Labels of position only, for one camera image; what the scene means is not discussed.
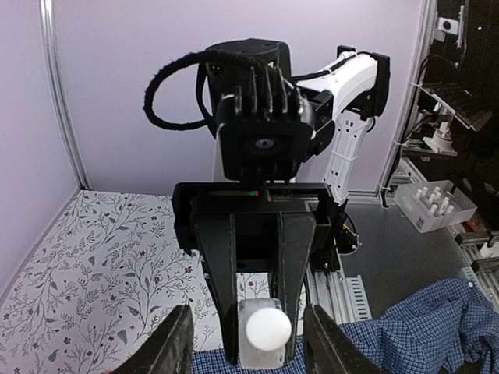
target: camera lens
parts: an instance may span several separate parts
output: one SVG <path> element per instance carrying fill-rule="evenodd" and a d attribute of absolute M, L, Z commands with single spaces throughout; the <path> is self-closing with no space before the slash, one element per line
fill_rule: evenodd
<path fill-rule="evenodd" d="M 258 139 L 255 142 L 255 146 L 261 150 L 269 150 L 274 146 L 274 140 L 272 139 Z"/>

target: black cable sleeve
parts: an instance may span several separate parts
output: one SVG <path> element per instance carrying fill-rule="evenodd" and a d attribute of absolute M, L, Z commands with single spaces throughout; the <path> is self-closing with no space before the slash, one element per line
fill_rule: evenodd
<path fill-rule="evenodd" d="M 354 233 L 357 234 L 357 229 L 356 226 L 353 224 L 352 218 L 345 212 L 346 220 L 350 223 L 350 226 L 352 226 L 352 230 Z"/>
<path fill-rule="evenodd" d="M 301 80 L 312 80 L 312 79 L 320 78 L 322 76 L 328 76 L 329 74 L 331 74 L 331 71 L 329 71 L 329 70 L 323 70 L 321 72 L 312 72 L 312 73 L 306 74 L 304 76 L 293 76 L 291 78 L 291 82 L 296 83 L 296 82 L 299 82 Z"/>
<path fill-rule="evenodd" d="M 206 109 L 206 106 L 203 102 L 203 89 L 204 83 L 207 78 L 207 70 L 206 64 L 200 64 L 197 69 L 197 78 L 196 78 L 196 101 L 197 106 L 199 107 L 201 114 L 203 115 L 204 121 L 208 125 L 208 129 L 211 132 L 211 135 L 216 138 L 217 137 L 217 123 L 214 120 L 214 117 L 210 115 L 210 112 Z"/>
<path fill-rule="evenodd" d="M 371 131 L 373 131 L 375 127 L 376 127 L 376 117 L 373 118 L 373 124 L 371 125 L 371 127 L 369 127 L 369 130 L 367 130 L 366 134 L 369 134 Z"/>
<path fill-rule="evenodd" d="M 196 64 L 208 64 L 208 63 L 224 63 L 237 65 L 242 68 L 250 68 L 251 66 L 258 66 L 261 69 L 265 69 L 265 64 L 254 58 L 249 58 L 246 56 L 241 56 L 237 54 L 232 54 L 224 51 L 202 51 L 197 53 L 189 53 L 188 55 L 173 61 L 172 63 L 164 66 L 156 76 L 150 81 L 149 87 L 146 89 L 146 94 L 144 97 L 143 110 L 146 113 L 149 121 L 161 129 L 175 130 L 175 131 L 186 131 L 194 130 L 203 127 L 207 124 L 206 119 L 202 119 L 196 122 L 187 123 L 174 123 L 165 121 L 154 113 L 153 102 L 154 95 L 156 94 L 159 86 L 171 75 L 175 74 L 179 70 L 188 68 L 191 65 Z"/>

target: black mount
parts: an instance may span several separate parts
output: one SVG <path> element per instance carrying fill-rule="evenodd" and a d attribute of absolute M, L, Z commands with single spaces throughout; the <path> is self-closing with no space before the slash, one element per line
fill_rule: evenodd
<path fill-rule="evenodd" d="M 306 374 L 381 374 L 319 305 L 303 313 Z"/>
<path fill-rule="evenodd" d="M 356 49 L 346 47 L 345 45 L 338 46 L 338 56 L 343 52 L 355 52 Z M 371 117 L 380 117 L 388 102 L 388 93 L 390 91 L 390 58 L 378 53 L 359 52 L 369 55 L 377 61 L 377 74 L 374 87 L 361 93 L 356 99 L 346 108 L 349 111 L 360 114 L 360 119 L 366 121 Z"/>
<path fill-rule="evenodd" d="M 286 360 L 293 358 L 299 296 L 306 267 L 339 269 L 334 233 L 343 208 L 326 184 L 180 183 L 173 194 L 175 232 L 187 253 L 199 249 L 221 323 L 225 356 L 238 361 L 236 273 L 268 273 L 272 298 L 292 323 Z"/>

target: white peg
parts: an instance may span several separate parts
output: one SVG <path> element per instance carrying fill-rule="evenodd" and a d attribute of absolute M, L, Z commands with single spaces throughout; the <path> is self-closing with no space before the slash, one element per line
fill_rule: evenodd
<path fill-rule="evenodd" d="M 444 214 L 448 206 L 449 206 L 449 198 L 445 196 L 444 201 L 442 202 L 441 208 L 439 210 L 439 213 Z"/>

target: white wall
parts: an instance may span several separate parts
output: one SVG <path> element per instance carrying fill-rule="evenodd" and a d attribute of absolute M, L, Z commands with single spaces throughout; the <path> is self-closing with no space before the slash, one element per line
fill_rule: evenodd
<path fill-rule="evenodd" d="M 44 64 L 39 5 L 0 2 L 0 295 L 76 191 Z"/>
<path fill-rule="evenodd" d="M 226 40 L 285 41 L 295 74 L 322 68 L 347 44 L 392 58 L 387 110 L 366 139 L 351 190 L 375 191 L 388 159 L 416 49 L 423 2 L 414 0 L 55 1 L 62 78 L 95 189 L 170 193 L 176 182 L 211 179 L 214 141 L 206 129 L 166 132 L 146 119 L 143 92 L 160 67 Z M 158 93 L 156 112 L 200 118 L 196 70 Z M 319 180 L 321 161 L 302 176 Z"/>

